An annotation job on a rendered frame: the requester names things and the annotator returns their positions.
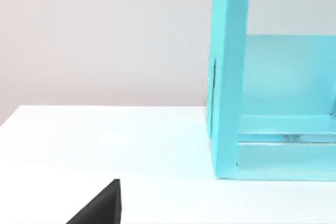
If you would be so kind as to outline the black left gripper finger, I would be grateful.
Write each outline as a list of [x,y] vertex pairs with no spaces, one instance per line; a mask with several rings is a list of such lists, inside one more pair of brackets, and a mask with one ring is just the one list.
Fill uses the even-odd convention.
[[120,179],[114,179],[66,224],[121,224]]

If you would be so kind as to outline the light blue rack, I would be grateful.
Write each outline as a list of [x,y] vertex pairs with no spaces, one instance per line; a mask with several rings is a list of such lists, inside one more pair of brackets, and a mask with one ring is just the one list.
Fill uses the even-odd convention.
[[336,0],[212,0],[215,176],[336,181]]

